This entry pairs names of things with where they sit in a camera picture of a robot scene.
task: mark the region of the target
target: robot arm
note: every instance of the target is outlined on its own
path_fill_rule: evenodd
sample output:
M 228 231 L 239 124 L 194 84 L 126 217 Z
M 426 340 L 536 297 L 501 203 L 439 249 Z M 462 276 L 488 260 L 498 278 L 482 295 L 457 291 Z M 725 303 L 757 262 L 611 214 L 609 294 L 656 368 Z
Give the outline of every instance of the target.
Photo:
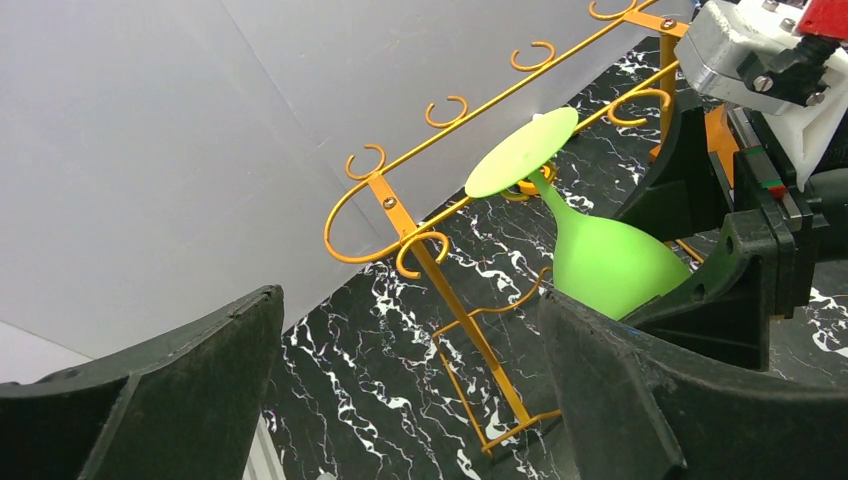
M 848 0 L 712 0 L 675 50 L 694 90 L 763 114 L 801 191 L 845 143 L 834 135 L 848 108 L 846 16 Z

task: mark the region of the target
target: screw head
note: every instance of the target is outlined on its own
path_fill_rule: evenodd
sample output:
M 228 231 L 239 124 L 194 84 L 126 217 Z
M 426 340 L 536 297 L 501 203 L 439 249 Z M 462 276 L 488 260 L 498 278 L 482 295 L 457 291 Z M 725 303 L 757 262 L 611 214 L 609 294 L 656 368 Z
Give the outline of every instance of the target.
M 754 79 L 754 90 L 757 92 L 767 92 L 774 86 L 774 80 L 767 75 L 760 75 Z
M 660 24 L 660 28 L 662 28 L 663 30 L 670 30 L 675 26 L 677 26 L 677 20 L 668 17 L 664 18 L 662 23 Z
M 791 18 L 784 18 L 780 21 L 780 28 L 785 32 L 792 33 L 792 30 L 795 29 L 795 20 Z
M 807 106 L 815 107 L 824 101 L 824 94 L 822 92 L 816 92 L 809 97 L 807 97 Z

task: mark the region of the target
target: black marble surface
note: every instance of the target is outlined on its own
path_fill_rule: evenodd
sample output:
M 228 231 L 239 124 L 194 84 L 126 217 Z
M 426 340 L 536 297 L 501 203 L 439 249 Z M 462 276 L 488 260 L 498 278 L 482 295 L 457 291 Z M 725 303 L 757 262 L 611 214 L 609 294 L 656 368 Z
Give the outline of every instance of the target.
M 588 115 L 653 74 L 657 61 L 657 41 L 646 39 L 570 104 Z M 567 144 L 556 158 L 555 185 L 572 206 L 615 211 L 659 141 L 658 113 L 655 99 L 636 101 L 620 116 L 653 117 L 647 128 L 603 121 Z M 469 309 L 517 300 L 551 262 L 555 226 L 539 200 L 475 201 L 440 231 L 452 244 L 443 270 Z M 712 247 L 710 235 L 691 243 L 704 255 Z M 412 256 L 409 263 L 416 267 Z M 846 281 L 848 266 L 822 265 L 810 306 L 772 325 L 771 374 L 848 381 Z M 557 408 L 534 327 L 537 305 L 538 296 L 515 312 L 479 318 L 531 415 Z M 430 339 L 452 320 L 429 281 L 401 277 L 390 258 L 367 266 L 286 332 L 264 411 L 286 478 L 577 478 L 561 420 L 505 442 L 494 460 L 480 451 Z M 442 345 L 489 438 L 512 428 L 511 411 L 469 339 L 457 329 Z

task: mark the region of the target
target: screw hole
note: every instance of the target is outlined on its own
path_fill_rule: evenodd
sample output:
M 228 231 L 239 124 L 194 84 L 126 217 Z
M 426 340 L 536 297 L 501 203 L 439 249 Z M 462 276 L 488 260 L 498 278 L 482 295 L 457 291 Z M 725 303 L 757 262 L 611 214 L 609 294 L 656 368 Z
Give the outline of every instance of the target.
M 696 302 L 703 302 L 706 295 L 707 287 L 703 283 L 699 283 L 695 290 L 692 290 L 692 300 Z

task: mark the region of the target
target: gray wall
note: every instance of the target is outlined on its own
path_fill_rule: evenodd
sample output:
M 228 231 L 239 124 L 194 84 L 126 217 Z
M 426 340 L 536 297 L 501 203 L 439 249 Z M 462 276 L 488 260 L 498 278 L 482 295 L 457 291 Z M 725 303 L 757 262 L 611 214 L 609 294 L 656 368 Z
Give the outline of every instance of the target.
M 605 0 L 605 11 L 625 0 Z M 321 241 L 342 167 L 435 133 L 523 78 L 514 48 L 602 26 L 583 0 L 89 0 L 0 4 L 0 321 L 100 357 L 266 283 L 287 325 L 350 278 Z M 625 27 L 393 172 L 418 218 L 531 114 L 644 35 Z M 536 63 L 544 52 L 522 57 Z M 440 103 L 434 116 L 458 111 Z M 368 192 L 340 250 L 396 236 Z

